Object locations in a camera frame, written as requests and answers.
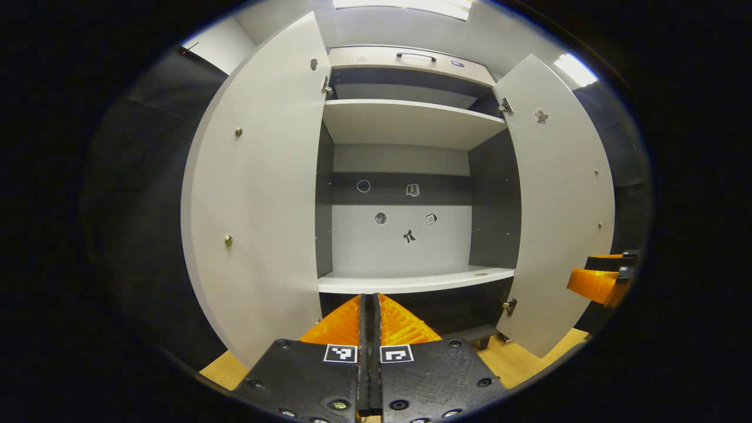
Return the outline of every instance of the wooden floor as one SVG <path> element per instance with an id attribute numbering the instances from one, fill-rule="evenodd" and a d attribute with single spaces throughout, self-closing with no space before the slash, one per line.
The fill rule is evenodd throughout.
<path id="1" fill-rule="evenodd" d="M 500 338 L 493 336 L 488 348 L 484 351 L 478 351 L 478 355 L 501 379 L 502 384 L 511 389 L 546 368 L 569 351 L 571 347 L 585 342 L 585 336 L 587 336 L 587 332 L 571 329 L 559 341 L 559 344 L 543 358 L 534 356 L 515 342 L 505 344 Z M 243 377 L 248 373 L 248 369 L 230 351 L 226 351 L 200 373 L 215 381 L 218 385 L 232 390 L 243 380 Z"/>

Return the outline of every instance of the white shelf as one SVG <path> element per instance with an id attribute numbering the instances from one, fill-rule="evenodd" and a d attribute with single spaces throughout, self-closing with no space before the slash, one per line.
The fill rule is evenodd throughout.
<path id="1" fill-rule="evenodd" d="M 329 100 L 323 121 L 335 144 L 396 144 L 471 150 L 507 124 L 487 114 L 404 100 Z"/>
<path id="2" fill-rule="evenodd" d="M 511 278 L 514 269 L 500 267 L 464 266 L 440 275 L 414 275 L 408 277 L 359 277 L 354 274 L 331 272 L 319 278 L 319 292 L 334 294 L 405 294 L 410 292 L 438 291 L 479 285 L 499 279 Z"/>

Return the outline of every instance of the metal hinge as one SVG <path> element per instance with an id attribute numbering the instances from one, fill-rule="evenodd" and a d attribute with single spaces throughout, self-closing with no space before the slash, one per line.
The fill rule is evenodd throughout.
<path id="1" fill-rule="evenodd" d="M 329 76 L 324 76 L 324 84 L 321 86 L 321 92 L 326 93 L 327 96 L 331 96 L 334 93 L 334 89 L 329 86 Z"/>
<path id="2" fill-rule="evenodd" d="M 507 316 L 511 316 L 514 313 L 514 308 L 517 307 L 517 299 L 512 298 L 512 301 L 502 304 L 503 309 L 507 309 Z"/>
<path id="3" fill-rule="evenodd" d="M 506 97 L 502 98 L 502 104 L 499 106 L 499 113 L 503 111 L 507 113 L 514 113 L 514 110 L 512 110 L 512 106 L 509 105 L 509 101 L 507 101 Z"/>

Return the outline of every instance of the drawer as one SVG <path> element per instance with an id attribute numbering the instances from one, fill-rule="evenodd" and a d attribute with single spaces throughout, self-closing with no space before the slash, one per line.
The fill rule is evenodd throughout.
<path id="1" fill-rule="evenodd" d="M 492 87 L 496 82 L 485 66 L 446 54 L 404 47 L 335 47 L 329 62 L 336 68 L 398 68 L 447 75 Z"/>

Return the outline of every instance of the open cabinet door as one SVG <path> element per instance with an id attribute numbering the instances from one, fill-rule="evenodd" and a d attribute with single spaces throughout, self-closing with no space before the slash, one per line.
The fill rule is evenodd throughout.
<path id="1" fill-rule="evenodd" d="M 543 357 L 590 302 L 566 288 L 572 269 L 582 268 L 588 255 L 610 252 L 611 170 L 587 112 L 537 57 L 527 56 L 493 92 L 499 104 L 509 104 L 504 118 L 522 200 L 520 254 L 509 293 L 517 305 L 496 328 Z"/>
<path id="2" fill-rule="evenodd" d="M 321 317 L 314 206 L 330 69 L 311 12 L 227 78 L 188 156 L 188 274 L 211 326 L 249 368 L 274 339 L 298 339 Z"/>

